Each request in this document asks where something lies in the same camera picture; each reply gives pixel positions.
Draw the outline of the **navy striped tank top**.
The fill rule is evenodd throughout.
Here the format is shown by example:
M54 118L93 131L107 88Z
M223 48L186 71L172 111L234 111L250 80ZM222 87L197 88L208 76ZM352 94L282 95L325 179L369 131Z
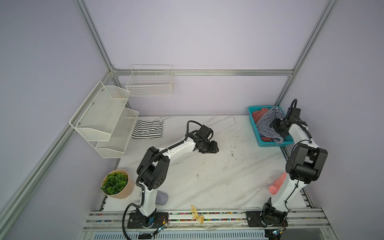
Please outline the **navy striped tank top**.
M261 138L269 138L276 144L282 144L284 137L277 133L277 131L271 127L271 124L275 120L282 120L284 118L284 112L279 107L271 107L268 109L256 122Z

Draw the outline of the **black white striped tank top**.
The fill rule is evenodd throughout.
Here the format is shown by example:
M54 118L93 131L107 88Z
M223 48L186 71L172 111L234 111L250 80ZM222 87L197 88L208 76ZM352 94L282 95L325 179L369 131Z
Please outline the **black white striped tank top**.
M137 120L132 138L133 139L155 139L163 136L164 121Z

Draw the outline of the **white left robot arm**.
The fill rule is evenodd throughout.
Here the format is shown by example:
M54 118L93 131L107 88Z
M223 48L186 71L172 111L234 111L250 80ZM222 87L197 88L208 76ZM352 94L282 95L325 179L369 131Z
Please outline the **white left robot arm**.
M198 130L187 132L183 139L164 148L150 147L137 168L136 186L141 189L141 202L138 214L151 218L156 212L157 189L165 182L172 160L198 151L201 154L216 154L218 143L213 141L214 131L196 121L188 121L200 126Z

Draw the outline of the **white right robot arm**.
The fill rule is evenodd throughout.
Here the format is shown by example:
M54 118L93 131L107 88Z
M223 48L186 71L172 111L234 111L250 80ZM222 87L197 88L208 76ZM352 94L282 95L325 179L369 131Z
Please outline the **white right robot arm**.
M287 175L278 192L264 204L261 213L263 218L276 223L286 218L292 201L301 189L319 178L328 157L327 150L315 143L300 113L299 108L291 106L282 120L272 124L282 136L290 135L295 144L286 162Z

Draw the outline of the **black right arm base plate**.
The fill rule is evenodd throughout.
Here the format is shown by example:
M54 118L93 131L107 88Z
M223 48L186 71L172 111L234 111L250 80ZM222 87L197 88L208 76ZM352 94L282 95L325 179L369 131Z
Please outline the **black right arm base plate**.
M289 210L280 211L272 205L272 198L264 204L261 211L247 211L246 219L249 227L285 227Z

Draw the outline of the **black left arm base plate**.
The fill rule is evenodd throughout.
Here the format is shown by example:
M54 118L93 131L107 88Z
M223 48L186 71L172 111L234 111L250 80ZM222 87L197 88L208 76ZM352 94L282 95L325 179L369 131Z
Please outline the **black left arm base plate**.
M139 210L136 210L129 214L126 227L128 229L158 229L168 220L169 213L154 211L149 217L146 217Z

